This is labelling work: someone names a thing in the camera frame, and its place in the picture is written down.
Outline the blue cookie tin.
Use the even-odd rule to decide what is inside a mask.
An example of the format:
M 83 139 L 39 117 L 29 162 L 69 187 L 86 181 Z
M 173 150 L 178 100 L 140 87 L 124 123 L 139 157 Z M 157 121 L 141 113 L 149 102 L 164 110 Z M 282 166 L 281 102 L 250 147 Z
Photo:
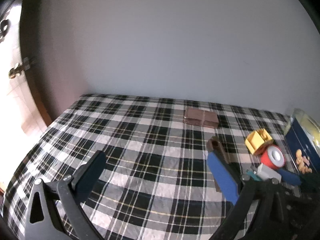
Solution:
M 319 173 L 319 124 L 301 109 L 294 109 L 284 137 L 296 169 Z

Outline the brown wooden door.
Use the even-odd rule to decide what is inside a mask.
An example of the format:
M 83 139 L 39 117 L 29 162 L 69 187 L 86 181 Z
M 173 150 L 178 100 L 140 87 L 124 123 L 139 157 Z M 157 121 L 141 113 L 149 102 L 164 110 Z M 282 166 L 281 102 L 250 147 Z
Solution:
M 37 137 L 47 125 L 31 95 L 25 73 L 32 61 L 21 54 L 22 1 L 14 0 L 1 19 L 1 117 L 8 133 Z

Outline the yellow toy block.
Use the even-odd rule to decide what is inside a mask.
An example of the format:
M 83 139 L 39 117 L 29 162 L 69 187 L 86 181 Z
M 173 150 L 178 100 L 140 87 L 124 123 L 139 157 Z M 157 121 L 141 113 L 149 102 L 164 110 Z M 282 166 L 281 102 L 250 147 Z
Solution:
M 252 155 L 262 154 L 273 142 L 274 139 L 264 128 L 251 132 L 245 139 L 245 145 Z

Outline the brass door knob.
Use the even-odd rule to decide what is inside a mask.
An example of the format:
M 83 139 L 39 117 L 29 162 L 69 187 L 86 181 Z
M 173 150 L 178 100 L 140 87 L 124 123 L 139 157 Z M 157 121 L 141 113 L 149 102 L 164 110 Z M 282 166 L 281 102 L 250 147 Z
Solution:
M 22 72 L 25 72 L 30 69 L 31 64 L 32 61 L 28 57 L 25 57 L 22 62 L 16 63 L 14 68 L 11 68 L 11 70 L 9 70 L 9 78 L 14 79 L 17 76 L 20 76 Z

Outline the black white plaid tablecloth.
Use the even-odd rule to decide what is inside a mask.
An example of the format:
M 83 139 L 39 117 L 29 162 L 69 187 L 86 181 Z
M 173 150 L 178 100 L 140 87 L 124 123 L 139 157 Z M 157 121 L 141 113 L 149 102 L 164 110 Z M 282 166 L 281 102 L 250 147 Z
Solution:
M 217 128 L 184 123 L 187 108 L 215 112 Z M 44 132 L 15 171 L 2 214 L 18 238 L 36 178 L 73 174 L 101 150 L 103 173 L 82 204 L 104 239 L 209 239 L 232 208 L 215 189 L 206 142 L 217 136 L 232 168 L 260 160 L 245 138 L 264 128 L 283 152 L 288 117 L 212 102 L 86 94 Z

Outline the brown wallet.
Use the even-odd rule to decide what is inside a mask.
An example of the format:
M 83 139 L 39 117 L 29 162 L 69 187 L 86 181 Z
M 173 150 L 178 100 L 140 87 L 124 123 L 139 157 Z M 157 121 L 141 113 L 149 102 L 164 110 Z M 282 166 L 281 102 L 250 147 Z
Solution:
M 195 108 L 187 108 L 185 110 L 184 123 L 208 128 L 217 128 L 219 126 L 219 120 L 215 112 Z

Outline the teal bear toy block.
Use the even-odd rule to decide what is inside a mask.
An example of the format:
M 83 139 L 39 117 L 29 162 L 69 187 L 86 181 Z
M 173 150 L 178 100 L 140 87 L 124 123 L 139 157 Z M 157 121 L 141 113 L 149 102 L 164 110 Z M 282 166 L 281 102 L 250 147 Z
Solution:
M 257 174 L 253 170 L 247 170 L 246 174 L 249 175 L 255 181 L 262 181 L 262 179 L 257 176 Z

